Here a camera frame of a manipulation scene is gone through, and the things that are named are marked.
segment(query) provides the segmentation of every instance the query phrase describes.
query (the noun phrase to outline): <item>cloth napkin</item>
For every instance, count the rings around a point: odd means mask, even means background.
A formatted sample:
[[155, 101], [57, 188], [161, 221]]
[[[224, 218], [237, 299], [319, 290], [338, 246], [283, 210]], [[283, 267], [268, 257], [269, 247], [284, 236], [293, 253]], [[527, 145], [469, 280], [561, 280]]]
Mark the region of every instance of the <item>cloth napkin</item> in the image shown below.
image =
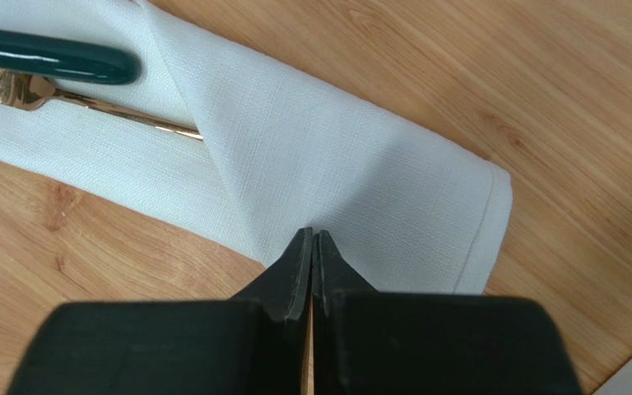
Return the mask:
[[313, 226], [380, 290], [484, 289], [510, 179], [460, 146], [142, 0], [0, 0], [0, 29], [137, 54], [144, 70], [130, 86], [58, 84], [205, 137], [57, 101], [0, 105], [0, 160], [265, 265]]

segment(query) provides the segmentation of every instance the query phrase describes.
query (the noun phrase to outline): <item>white napkin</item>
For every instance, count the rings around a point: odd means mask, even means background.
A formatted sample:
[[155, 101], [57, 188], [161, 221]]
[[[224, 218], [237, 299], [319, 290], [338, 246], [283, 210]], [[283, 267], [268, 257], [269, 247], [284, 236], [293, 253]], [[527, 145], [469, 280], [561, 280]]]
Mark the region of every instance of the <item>white napkin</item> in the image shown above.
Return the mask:
[[145, 1], [0, 0], [0, 29], [136, 53], [133, 85], [59, 84], [196, 124], [206, 139], [56, 101], [0, 105], [0, 160], [265, 265], [311, 225], [379, 289], [484, 289], [511, 208], [495, 165]]

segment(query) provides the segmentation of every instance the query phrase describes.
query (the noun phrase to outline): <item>wooden table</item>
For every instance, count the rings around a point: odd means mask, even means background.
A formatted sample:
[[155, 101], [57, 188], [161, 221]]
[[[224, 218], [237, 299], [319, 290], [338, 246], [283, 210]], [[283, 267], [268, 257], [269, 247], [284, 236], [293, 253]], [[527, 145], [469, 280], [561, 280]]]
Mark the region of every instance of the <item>wooden table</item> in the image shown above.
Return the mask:
[[[155, 3], [507, 169], [487, 293], [543, 303], [587, 392], [632, 356], [632, 2]], [[0, 163], [0, 392], [58, 303], [221, 298], [261, 270]]]

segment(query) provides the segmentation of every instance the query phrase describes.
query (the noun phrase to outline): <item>fork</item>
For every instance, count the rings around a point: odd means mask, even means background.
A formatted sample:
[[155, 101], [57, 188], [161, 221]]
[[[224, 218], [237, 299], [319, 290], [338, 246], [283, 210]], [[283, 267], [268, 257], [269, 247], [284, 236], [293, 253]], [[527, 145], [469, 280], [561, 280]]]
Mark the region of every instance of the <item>fork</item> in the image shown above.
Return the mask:
[[0, 105], [32, 111], [51, 99], [63, 100], [88, 109], [131, 119], [166, 132], [178, 133], [196, 140], [201, 141], [204, 139], [202, 134], [195, 128], [150, 114], [144, 114], [135, 109], [127, 109], [102, 100], [65, 91], [56, 87], [46, 77], [9, 72], [0, 68]]

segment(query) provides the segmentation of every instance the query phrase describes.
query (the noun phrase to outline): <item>knife handle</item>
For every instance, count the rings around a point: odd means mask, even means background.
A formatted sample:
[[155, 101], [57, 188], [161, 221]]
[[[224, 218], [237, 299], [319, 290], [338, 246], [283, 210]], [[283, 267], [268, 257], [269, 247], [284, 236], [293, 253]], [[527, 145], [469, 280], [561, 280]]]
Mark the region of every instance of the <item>knife handle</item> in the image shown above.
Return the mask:
[[0, 67], [45, 77], [122, 85], [140, 63], [129, 53], [97, 44], [0, 30]]

